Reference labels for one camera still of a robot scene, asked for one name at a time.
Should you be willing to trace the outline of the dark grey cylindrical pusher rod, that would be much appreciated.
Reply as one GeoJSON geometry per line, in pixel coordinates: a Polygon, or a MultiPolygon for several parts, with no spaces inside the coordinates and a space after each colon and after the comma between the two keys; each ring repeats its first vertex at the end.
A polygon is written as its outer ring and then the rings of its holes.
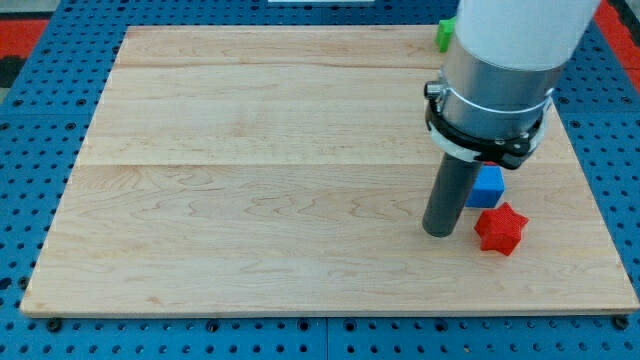
{"type": "Polygon", "coordinates": [[[480,162],[443,155],[422,218],[429,235],[442,238],[453,232],[481,168],[480,162]]]}

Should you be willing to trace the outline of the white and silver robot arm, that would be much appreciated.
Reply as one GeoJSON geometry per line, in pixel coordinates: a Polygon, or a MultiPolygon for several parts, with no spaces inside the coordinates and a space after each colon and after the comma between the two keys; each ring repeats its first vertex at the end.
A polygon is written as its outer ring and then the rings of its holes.
{"type": "Polygon", "coordinates": [[[599,0],[461,0],[445,62],[424,86],[443,157],[422,219],[450,235],[485,162],[518,169],[537,149],[557,82],[599,0]]]}

